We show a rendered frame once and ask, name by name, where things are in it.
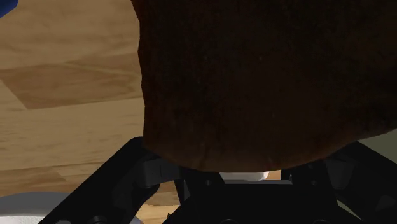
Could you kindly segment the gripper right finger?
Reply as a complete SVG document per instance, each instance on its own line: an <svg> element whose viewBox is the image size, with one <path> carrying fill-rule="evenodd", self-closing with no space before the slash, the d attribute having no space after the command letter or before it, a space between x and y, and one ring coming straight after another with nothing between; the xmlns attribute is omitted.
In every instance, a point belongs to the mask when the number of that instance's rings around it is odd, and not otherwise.
<svg viewBox="0 0 397 224"><path fill-rule="evenodd" d="M281 179L325 186L366 224L397 224L397 163L362 143L283 169Z"/></svg>

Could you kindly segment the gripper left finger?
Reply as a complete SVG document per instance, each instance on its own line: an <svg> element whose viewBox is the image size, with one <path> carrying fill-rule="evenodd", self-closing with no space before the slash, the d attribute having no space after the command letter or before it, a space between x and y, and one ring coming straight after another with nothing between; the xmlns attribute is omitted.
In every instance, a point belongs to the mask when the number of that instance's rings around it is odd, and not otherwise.
<svg viewBox="0 0 397 224"><path fill-rule="evenodd" d="M183 203L189 191L181 170L142 147L124 144L39 224L129 224L162 183L172 181Z"/></svg>

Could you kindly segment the brown bread loaf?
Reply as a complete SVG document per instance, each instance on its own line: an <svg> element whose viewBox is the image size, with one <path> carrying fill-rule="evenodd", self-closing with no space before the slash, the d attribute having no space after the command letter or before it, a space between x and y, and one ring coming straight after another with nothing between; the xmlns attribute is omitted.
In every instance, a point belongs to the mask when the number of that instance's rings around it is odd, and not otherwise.
<svg viewBox="0 0 397 224"><path fill-rule="evenodd" d="M397 129L397 0L131 0L143 145L260 172Z"/></svg>

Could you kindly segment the white round plate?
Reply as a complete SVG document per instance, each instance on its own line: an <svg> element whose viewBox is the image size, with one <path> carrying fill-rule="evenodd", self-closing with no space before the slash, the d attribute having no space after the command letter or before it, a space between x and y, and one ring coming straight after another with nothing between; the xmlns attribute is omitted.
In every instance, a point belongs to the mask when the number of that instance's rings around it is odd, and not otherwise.
<svg viewBox="0 0 397 224"><path fill-rule="evenodd" d="M121 171L114 177L107 175L117 160L126 161L124 155L143 155L141 139L129 141L98 171L72 193L27 192L0 197L0 216L43 215L38 224L142 224L133 221L141 206L157 192L160 185L141 187L133 180L124 181Z"/></svg>

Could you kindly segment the blue object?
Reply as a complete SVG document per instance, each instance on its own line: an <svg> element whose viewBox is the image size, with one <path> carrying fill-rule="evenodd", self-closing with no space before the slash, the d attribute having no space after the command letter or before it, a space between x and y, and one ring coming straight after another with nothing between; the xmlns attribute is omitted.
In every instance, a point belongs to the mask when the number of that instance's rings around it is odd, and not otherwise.
<svg viewBox="0 0 397 224"><path fill-rule="evenodd" d="M18 5L18 0L0 0L0 18L11 12Z"/></svg>

